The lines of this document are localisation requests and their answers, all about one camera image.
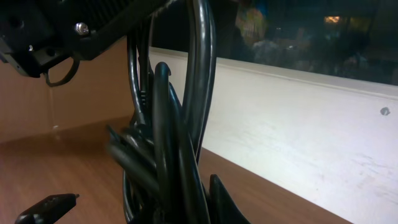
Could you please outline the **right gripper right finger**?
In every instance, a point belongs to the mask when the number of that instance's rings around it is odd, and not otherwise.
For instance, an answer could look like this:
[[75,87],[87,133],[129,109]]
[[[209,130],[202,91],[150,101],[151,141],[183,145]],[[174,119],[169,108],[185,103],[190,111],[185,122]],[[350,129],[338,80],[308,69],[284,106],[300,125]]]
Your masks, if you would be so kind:
[[215,224],[250,224],[234,203],[221,179],[210,175],[210,215]]

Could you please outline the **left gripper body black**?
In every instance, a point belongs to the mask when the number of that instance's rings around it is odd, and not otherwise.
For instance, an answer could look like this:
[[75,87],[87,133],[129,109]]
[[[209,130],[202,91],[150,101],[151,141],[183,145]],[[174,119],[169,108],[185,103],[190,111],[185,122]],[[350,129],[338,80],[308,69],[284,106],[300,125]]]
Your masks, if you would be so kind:
[[167,0],[1,0],[1,60],[21,75],[93,60]]

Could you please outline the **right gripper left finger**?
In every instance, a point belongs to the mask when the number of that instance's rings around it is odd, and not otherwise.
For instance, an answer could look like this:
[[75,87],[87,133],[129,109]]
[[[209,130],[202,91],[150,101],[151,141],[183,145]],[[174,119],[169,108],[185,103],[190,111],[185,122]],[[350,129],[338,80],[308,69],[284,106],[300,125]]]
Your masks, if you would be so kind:
[[23,211],[15,224],[53,224],[76,206],[79,194],[49,195]]

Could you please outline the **black usb cable long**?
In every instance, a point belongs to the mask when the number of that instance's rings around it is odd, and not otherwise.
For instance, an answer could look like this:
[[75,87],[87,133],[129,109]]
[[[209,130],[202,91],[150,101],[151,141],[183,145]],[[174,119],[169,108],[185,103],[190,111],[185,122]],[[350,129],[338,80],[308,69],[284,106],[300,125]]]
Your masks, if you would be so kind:
[[127,178],[123,169],[124,215],[128,223],[212,223],[209,188],[198,163],[215,80],[215,22],[207,1],[187,1],[190,28],[184,96],[179,99],[164,62],[151,67],[149,109],[158,196]]

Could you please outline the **black usb cable short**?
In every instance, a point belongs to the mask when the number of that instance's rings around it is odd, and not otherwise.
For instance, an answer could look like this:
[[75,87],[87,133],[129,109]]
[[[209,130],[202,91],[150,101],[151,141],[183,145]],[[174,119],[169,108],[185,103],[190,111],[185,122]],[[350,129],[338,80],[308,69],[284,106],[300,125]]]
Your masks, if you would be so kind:
[[107,151],[137,188],[143,188],[155,197],[160,190],[149,127],[149,92],[154,76],[149,62],[150,30],[151,22],[146,21],[127,34],[128,74],[134,114],[129,126],[121,133],[108,127],[111,139]]

